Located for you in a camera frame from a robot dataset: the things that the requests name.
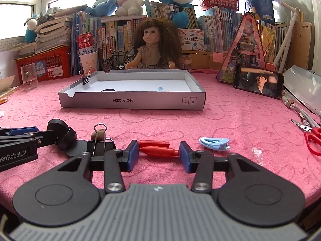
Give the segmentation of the large black binder clip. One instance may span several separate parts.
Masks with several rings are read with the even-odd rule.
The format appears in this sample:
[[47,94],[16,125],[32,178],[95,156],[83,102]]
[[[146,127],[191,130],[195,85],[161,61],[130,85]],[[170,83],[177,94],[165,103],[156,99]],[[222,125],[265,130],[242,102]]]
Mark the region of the large black binder clip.
[[[107,132],[107,125],[103,124],[103,123],[98,123],[93,127],[93,131],[94,130],[98,130],[98,129],[105,129]],[[109,150],[114,150],[116,149],[115,143],[111,138],[107,138],[104,141],[93,141],[93,140],[88,140],[87,142],[87,151],[95,157],[98,156],[103,156],[105,154],[105,152],[109,151]]]

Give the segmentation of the smartphone playing video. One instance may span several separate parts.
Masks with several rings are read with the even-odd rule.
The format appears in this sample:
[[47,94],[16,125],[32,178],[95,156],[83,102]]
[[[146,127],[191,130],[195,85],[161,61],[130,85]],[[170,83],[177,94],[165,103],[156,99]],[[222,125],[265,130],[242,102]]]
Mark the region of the smartphone playing video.
[[284,76],[254,66],[237,65],[233,87],[250,93],[279,99],[282,97]]

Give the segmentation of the blue white plush penguin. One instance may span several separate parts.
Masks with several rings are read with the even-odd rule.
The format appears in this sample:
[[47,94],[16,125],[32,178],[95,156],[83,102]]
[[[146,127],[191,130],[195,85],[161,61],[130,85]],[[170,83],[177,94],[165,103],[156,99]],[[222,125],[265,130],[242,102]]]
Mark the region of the blue white plush penguin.
[[35,29],[37,27],[37,20],[39,19],[39,15],[33,15],[32,17],[28,18],[25,22],[25,25],[27,25],[27,29],[25,32],[25,42],[27,44],[31,42],[35,42],[35,38],[37,34],[35,33]]

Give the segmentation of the clear acrylic block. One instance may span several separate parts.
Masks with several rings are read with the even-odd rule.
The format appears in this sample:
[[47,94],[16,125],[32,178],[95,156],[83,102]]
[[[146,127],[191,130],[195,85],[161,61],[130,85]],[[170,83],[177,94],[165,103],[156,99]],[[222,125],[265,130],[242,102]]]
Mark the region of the clear acrylic block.
[[28,64],[21,67],[22,83],[25,91],[38,87],[38,79],[35,64]]

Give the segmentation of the brown-haired doll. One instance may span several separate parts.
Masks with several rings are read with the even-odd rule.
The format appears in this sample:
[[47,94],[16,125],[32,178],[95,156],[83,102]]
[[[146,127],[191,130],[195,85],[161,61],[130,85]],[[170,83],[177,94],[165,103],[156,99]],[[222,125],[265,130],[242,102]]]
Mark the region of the brown-haired doll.
[[134,33],[135,59],[125,69],[180,68],[182,48],[178,29],[161,18],[147,18]]

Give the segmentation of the pink triangular toy house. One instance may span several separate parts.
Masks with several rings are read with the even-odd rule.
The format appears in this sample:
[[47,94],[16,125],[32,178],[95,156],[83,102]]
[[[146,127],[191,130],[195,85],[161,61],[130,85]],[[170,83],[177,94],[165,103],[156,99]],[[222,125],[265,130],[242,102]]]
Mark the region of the pink triangular toy house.
[[238,26],[228,52],[222,58],[222,64],[216,79],[231,84],[238,64],[274,71],[275,65],[266,63],[263,46],[253,13],[246,13]]

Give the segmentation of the black round lid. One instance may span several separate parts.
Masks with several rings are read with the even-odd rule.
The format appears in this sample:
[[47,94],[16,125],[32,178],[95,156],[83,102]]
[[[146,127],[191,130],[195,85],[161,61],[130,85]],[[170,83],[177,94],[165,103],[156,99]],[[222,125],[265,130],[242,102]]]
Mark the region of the black round lid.
[[47,124],[47,129],[52,130],[56,135],[56,145],[57,147],[65,151],[73,145],[77,140],[76,131],[67,125],[67,123],[60,119],[52,119]]

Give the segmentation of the colourful stationery box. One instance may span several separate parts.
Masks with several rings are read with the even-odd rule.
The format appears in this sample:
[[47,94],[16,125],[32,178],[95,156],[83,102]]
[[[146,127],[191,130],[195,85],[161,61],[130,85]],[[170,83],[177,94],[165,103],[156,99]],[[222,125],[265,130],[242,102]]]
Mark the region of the colourful stationery box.
[[204,30],[179,28],[181,47],[184,51],[204,51]]

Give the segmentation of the red beer can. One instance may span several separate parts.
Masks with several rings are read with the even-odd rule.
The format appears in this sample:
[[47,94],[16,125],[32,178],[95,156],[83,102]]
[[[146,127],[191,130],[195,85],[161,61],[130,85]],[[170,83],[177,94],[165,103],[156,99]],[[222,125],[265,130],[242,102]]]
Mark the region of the red beer can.
[[90,54],[95,52],[95,44],[93,35],[90,32],[80,34],[77,37],[78,49],[80,55]]

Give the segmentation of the stack of grey books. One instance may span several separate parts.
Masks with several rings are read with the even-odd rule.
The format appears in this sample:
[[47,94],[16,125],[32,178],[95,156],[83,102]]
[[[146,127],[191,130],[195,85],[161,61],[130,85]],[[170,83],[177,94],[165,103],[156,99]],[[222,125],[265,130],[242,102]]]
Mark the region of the stack of grey books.
[[71,43],[72,16],[55,17],[35,28],[35,49],[37,54]]

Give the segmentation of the red scissors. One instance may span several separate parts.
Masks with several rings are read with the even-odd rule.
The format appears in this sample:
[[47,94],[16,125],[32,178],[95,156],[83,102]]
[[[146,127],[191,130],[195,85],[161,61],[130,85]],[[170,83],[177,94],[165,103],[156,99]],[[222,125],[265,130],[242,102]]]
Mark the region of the red scissors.
[[320,156],[320,127],[313,126],[301,113],[298,114],[300,121],[290,119],[304,132],[304,138],[309,151]]

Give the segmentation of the pink bunny table cloth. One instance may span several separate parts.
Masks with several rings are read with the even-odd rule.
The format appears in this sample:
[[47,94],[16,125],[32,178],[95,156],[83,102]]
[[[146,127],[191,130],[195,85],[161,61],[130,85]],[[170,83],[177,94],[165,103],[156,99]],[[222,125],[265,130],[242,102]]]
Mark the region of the pink bunny table cloth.
[[129,110],[61,108],[58,92],[76,78],[41,82],[31,91],[18,90],[1,105],[2,127],[36,126],[45,130],[51,119],[71,126],[88,140],[97,123],[122,149],[133,139],[163,140],[172,148],[186,141],[200,149],[201,137],[228,138],[230,150],[296,184],[311,205],[320,198],[320,158],[307,148],[295,125],[296,112],[282,101],[218,83],[215,75],[195,73],[207,93],[203,110]]

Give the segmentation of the brown nut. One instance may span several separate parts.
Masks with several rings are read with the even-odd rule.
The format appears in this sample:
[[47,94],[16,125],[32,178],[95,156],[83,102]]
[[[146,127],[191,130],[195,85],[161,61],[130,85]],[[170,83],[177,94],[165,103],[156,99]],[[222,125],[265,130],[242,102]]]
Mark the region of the brown nut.
[[106,130],[101,128],[94,130],[91,135],[91,140],[93,141],[104,141],[106,139]]

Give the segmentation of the grey cardboard box tray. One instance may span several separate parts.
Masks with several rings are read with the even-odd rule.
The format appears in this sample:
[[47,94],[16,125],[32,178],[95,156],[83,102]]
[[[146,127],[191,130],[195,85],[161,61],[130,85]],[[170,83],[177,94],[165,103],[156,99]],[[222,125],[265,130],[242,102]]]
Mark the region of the grey cardboard box tray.
[[[101,92],[103,89],[115,92]],[[206,92],[186,70],[97,71],[58,93],[63,108],[203,110]]]

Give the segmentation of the miniature black bicycle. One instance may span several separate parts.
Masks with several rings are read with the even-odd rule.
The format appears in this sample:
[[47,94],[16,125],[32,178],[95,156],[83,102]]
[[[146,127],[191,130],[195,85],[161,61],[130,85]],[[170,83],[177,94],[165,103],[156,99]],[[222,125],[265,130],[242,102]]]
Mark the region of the miniature black bicycle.
[[103,62],[102,70],[109,72],[111,70],[124,70],[125,65],[135,59],[128,51],[113,52],[112,55]]

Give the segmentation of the small blue plush bear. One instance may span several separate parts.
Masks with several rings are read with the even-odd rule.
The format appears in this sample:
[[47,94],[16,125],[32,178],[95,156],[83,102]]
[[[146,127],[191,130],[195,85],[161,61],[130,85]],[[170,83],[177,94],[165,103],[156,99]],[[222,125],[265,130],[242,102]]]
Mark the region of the small blue plush bear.
[[110,16],[116,10],[116,0],[96,0],[92,7],[87,7],[85,12],[93,17]]

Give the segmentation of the black lid in tray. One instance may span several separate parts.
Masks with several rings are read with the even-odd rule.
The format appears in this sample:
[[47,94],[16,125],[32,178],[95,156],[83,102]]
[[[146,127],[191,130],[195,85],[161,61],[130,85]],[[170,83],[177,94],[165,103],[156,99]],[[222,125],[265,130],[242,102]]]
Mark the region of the black lid in tray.
[[109,89],[103,89],[101,92],[115,92],[115,90],[109,88]]

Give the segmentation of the white paper cup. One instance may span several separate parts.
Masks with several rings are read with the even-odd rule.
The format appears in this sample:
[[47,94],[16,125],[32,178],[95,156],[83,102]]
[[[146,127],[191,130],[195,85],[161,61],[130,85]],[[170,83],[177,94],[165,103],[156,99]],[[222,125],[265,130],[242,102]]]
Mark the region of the white paper cup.
[[82,64],[82,72],[84,75],[88,75],[97,71],[97,51],[89,54],[82,54],[79,57]]

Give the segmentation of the red plastic crate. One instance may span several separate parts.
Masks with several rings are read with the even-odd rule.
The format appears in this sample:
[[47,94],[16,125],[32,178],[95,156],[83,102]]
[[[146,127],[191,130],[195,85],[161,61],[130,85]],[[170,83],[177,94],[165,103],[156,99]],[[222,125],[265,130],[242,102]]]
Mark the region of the red plastic crate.
[[35,64],[39,82],[71,77],[70,46],[60,46],[29,57],[15,59],[17,72],[22,83],[21,68]]

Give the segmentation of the blue cardboard package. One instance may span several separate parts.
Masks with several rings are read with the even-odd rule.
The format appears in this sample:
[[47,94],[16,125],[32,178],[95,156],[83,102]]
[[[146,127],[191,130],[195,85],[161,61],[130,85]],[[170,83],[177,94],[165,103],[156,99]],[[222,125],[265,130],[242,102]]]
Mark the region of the blue cardboard package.
[[257,20],[275,25],[272,0],[245,0],[245,12],[254,13]]

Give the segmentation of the small black binder clip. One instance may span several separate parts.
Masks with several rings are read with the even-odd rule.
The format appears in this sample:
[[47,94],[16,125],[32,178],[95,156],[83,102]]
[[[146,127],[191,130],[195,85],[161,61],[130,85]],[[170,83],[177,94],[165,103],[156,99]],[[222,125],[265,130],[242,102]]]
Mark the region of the small black binder clip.
[[80,77],[82,79],[83,85],[86,85],[87,83],[89,83],[89,79],[90,79],[90,75],[91,75],[91,70],[87,73],[83,72],[83,71],[79,71]]

